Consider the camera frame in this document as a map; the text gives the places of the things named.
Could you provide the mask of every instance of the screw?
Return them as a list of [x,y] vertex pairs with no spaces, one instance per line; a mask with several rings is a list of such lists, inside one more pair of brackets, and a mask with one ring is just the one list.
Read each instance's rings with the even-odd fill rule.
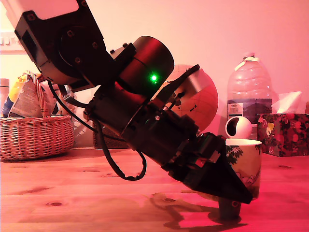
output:
[[93,42],[93,43],[92,43],[92,47],[93,47],[94,49],[97,49],[97,48],[98,48],[98,44],[97,44],[96,42]]
[[85,0],[82,1],[82,6],[87,6],[87,2]]
[[68,34],[69,37],[72,37],[74,35],[73,31],[71,31],[71,30],[68,30],[67,34]]
[[234,208],[236,208],[237,206],[239,206],[239,202],[236,202],[236,201],[232,201],[232,206],[234,207]]
[[29,21],[33,21],[35,19],[35,16],[34,16],[34,14],[28,14],[27,18],[28,18]]
[[79,57],[76,57],[76,58],[75,58],[75,62],[76,62],[77,64],[80,64],[80,63],[82,62],[82,60],[81,60]]

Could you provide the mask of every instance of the plastic water bottle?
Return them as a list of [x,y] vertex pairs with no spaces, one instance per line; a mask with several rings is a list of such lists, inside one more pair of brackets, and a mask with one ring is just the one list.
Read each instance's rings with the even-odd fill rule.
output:
[[272,113],[272,86],[267,70],[253,52],[247,53],[227,84],[227,114],[243,116],[252,123],[249,139],[257,139],[258,114]]

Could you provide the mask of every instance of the wood grain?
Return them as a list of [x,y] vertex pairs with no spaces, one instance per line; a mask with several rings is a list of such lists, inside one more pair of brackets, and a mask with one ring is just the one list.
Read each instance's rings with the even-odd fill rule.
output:
[[[141,159],[132,150],[112,156],[126,175]],[[102,152],[1,163],[2,232],[309,231],[309,157],[263,154],[260,196],[240,217],[222,221],[218,203],[173,180],[147,158],[146,176],[117,177]]]

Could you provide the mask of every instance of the tissue box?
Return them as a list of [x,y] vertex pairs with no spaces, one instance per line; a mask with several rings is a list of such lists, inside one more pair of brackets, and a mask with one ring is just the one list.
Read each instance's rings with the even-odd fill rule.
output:
[[257,140],[262,151],[275,156],[309,154],[308,114],[260,114]]

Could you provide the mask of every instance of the ceramic mug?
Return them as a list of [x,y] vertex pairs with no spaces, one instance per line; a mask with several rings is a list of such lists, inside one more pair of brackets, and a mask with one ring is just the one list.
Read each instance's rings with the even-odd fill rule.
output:
[[261,178],[261,142],[249,139],[226,139],[226,157],[237,176],[258,198]]

